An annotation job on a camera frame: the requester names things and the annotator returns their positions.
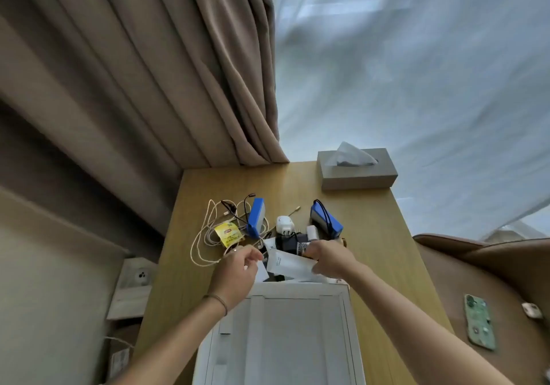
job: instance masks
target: forearm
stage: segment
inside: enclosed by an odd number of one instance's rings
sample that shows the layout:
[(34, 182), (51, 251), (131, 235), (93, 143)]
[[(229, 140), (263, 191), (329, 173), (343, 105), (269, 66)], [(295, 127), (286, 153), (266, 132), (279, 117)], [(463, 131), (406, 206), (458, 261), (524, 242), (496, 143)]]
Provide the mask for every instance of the forearm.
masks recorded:
[(367, 266), (352, 265), (345, 280), (373, 312), (419, 384), (512, 384)]
[(201, 301), (113, 385), (172, 385), (224, 313), (215, 299)]

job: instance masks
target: brown chair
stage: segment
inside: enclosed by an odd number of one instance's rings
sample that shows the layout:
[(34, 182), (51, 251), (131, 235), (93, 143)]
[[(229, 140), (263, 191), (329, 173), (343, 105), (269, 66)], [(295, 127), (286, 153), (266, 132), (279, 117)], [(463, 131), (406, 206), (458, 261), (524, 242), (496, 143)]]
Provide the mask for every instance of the brown chair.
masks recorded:
[[(489, 245), (437, 234), (414, 236), (454, 333), (516, 385), (546, 383), (550, 324), (525, 315), (535, 303), (550, 318), (550, 239)], [(497, 349), (473, 345), (466, 332), (464, 295), (487, 301)]]

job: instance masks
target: bracelet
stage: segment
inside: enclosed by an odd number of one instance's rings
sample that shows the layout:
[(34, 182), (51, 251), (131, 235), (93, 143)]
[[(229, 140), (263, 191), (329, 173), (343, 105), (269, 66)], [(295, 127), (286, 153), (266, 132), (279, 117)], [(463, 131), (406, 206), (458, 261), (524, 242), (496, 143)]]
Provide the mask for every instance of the bracelet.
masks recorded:
[(220, 302), (220, 304), (223, 305), (223, 308), (225, 308), (225, 315), (224, 315), (224, 317), (227, 315), (227, 304), (224, 302), (223, 299), (221, 299), (220, 297), (218, 297), (216, 294), (206, 294), (206, 295), (203, 297), (203, 299), (204, 299), (204, 298), (215, 298), (215, 299), (217, 299), (217, 300)]

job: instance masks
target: chair armrest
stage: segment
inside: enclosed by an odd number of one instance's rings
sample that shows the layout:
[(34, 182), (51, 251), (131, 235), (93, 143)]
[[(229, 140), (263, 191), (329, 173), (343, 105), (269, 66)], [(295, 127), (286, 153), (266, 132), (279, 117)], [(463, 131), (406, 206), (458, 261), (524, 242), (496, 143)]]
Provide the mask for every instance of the chair armrest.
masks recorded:
[(550, 318), (550, 239), (490, 245), (460, 256), (505, 280)]
[(412, 237), (421, 245), (442, 252), (446, 255), (456, 256), (468, 253), (488, 246), (488, 243), (462, 239), (460, 237), (443, 236), (440, 234), (422, 233)]

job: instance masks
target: yellow tea bag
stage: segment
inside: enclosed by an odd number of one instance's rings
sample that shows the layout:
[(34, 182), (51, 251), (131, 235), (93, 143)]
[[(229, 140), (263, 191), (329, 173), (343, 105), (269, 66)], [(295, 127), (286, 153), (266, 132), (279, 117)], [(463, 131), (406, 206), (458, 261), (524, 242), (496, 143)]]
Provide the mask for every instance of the yellow tea bag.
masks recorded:
[(225, 222), (214, 227), (223, 245), (228, 248), (244, 239), (243, 233), (234, 223)]

